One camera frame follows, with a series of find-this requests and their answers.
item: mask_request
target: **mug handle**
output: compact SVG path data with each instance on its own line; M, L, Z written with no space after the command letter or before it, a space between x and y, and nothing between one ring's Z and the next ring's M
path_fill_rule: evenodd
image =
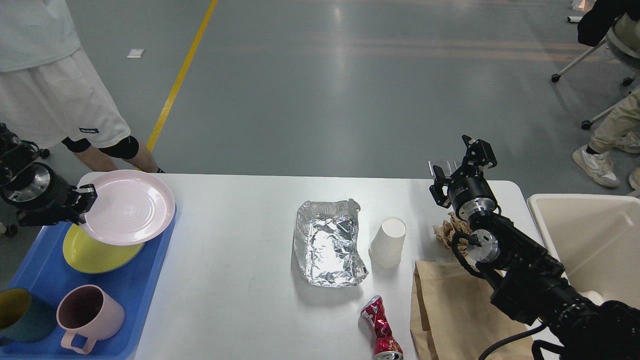
M84 343L83 348L77 348L77 347L71 346L71 341L73 341L75 336L76 336L76 332L67 330L67 332L65 332L65 335L62 337L62 341L60 342L60 345L63 348L70 348L71 350L77 352L78 354L82 354L82 355L89 354L91 350L93 350L93 346L95 345L97 340L87 339L86 342Z
M0 347L3 347L5 345L9 344L12 341L13 341L13 339L10 339L10 338L5 338L5 337L0 338Z

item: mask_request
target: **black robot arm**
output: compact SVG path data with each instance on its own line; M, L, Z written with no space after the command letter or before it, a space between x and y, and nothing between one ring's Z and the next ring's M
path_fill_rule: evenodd
M512 320L531 325L539 319L563 344L535 341L534 358L542 359L540 348L545 348L562 360L640 359L640 311L618 301L597 306L570 286L562 263L509 218L494 212L499 206L483 176L484 166L497 163L489 143L468 136L463 140L467 154L462 166L451 177L434 166L430 190L438 205L453 205L456 216L473 230L472 235L456 233L455 238L468 240L477 271L463 263L457 246L452 250L467 271L491 285L490 302Z
M21 226L84 222L97 198L92 184L69 185L53 169L37 163L40 149L0 123L0 197L18 208Z

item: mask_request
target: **blue tray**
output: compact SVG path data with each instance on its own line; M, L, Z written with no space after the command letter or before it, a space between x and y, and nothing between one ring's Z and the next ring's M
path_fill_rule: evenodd
M95 284L113 297L125 311L122 328L111 338L98 341L88 355L80 355L60 346L65 331L57 326L48 337L36 343L13 341L0 347L1 359L127 359L138 345L160 275L160 269L171 240L175 214L160 235L149 240L140 253L122 268L104 274L84 274L67 264L62 243L71 223L45 226L33 242L27 256L13 277L10 288L22 287L58 306L71 290L84 284ZM76 335L73 345L82 347L85 338Z

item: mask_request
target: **white sneaker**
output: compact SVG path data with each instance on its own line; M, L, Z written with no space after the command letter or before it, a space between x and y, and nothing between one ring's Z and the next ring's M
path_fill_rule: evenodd
M640 138L631 131L629 134L622 136L614 147L631 154L640 154Z
M636 168L629 174L629 185L634 190L640 190L640 168Z
M613 173L613 159L609 157L609 152L604 154L591 155L586 152L587 145L573 152L573 160L578 164L588 176L607 188L615 188L620 185L620 180Z

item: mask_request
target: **red can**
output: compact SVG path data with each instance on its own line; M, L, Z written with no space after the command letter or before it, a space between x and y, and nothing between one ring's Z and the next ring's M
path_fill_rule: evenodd
M402 349L391 335L391 326L385 316L385 307L380 295L374 296L362 308L360 315L371 324L377 337L373 348L374 360L402 360Z

